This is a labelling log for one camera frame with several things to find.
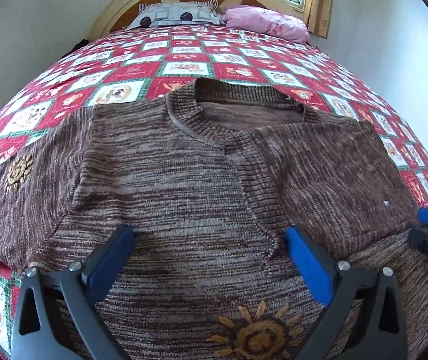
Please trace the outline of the red patchwork teddy bedspread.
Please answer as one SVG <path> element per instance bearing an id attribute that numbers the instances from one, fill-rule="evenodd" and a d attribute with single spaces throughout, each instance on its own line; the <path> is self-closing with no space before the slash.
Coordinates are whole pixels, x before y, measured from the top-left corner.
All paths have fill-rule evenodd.
<path id="1" fill-rule="evenodd" d="M 199 78 L 268 86 L 316 111 L 374 126 L 420 206 L 428 206 L 428 153 L 402 117 L 378 94 L 320 50 L 212 24 L 123 29 L 89 43 L 32 80 L 0 111 L 0 165 L 80 108 L 156 100 Z M 23 272 L 0 263 L 0 358 L 11 333 Z M 233 322 L 209 343 L 226 357 L 286 359 L 306 336 L 290 338 L 278 316 Z"/>

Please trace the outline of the brown knitted sweater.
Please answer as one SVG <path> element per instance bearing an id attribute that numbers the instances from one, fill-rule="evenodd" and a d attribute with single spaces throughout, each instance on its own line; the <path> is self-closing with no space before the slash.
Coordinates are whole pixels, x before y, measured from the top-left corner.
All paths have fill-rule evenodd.
<path id="1" fill-rule="evenodd" d="M 0 263 L 56 270 L 120 224 L 134 254 L 100 306 L 132 359 L 226 357 L 235 323 L 317 318 L 289 259 L 302 228 L 355 267 L 391 267 L 408 357 L 428 345 L 428 258 L 408 247 L 417 203 L 373 125 L 268 86 L 199 78 L 156 100 L 80 108 L 0 165 Z"/>

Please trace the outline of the pink pillow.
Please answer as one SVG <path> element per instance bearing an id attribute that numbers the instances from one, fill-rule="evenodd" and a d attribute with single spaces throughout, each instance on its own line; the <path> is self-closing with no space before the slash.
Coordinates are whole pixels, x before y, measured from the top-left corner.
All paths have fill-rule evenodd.
<path id="1" fill-rule="evenodd" d="M 230 29 L 242 29 L 301 44 L 309 41 L 309 30 L 303 20 L 274 10 L 252 6 L 230 7 L 222 20 Z"/>

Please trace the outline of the black item beside bed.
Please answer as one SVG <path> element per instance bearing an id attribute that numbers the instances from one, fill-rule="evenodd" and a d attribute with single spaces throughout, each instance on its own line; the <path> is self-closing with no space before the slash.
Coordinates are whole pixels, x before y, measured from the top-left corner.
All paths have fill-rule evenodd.
<path id="1" fill-rule="evenodd" d="M 75 51 L 87 46 L 89 44 L 89 40 L 88 39 L 82 39 L 81 41 L 79 41 L 77 44 L 74 45 L 74 47 L 69 50 L 68 53 L 66 53 L 65 55 L 63 55 L 63 57 L 67 57 L 69 55 L 71 55 L 72 53 L 74 53 Z"/>

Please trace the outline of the yellow curtain right of window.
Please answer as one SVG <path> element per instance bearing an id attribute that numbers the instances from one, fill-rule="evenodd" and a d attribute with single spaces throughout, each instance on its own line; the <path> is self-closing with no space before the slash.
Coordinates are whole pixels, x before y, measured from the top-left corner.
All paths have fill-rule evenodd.
<path id="1" fill-rule="evenodd" d="M 328 38 L 333 0 L 306 0 L 304 22 L 309 33 Z"/>

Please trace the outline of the grey patterned pillow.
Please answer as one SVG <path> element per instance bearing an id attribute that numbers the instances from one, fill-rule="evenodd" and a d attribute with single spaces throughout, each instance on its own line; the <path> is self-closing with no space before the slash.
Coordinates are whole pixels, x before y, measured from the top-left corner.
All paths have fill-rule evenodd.
<path id="1" fill-rule="evenodd" d="M 216 8 L 216 0 L 149 4 L 139 11 L 133 22 L 126 28 L 147 29 L 182 24 L 221 25 L 221 19 Z"/>

